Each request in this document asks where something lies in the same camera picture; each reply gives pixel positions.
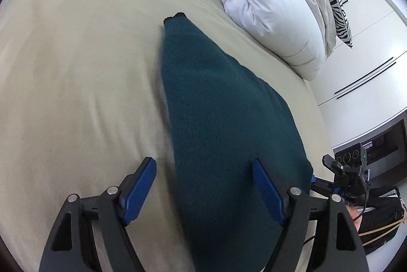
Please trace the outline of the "person's right hand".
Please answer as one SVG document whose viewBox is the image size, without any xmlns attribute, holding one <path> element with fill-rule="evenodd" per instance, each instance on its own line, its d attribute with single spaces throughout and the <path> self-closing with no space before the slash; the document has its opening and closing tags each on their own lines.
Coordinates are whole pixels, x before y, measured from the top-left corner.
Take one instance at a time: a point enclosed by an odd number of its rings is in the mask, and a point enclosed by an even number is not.
<svg viewBox="0 0 407 272">
<path fill-rule="evenodd" d="M 353 220 L 356 231 L 359 231 L 360 227 L 361 227 L 363 212 L 358 211 L 358 209 L 356 207 L 350 206 L 350 205 L 346 205 L 346 209 L 347 209 L 351 219 Z"/>
</svg>

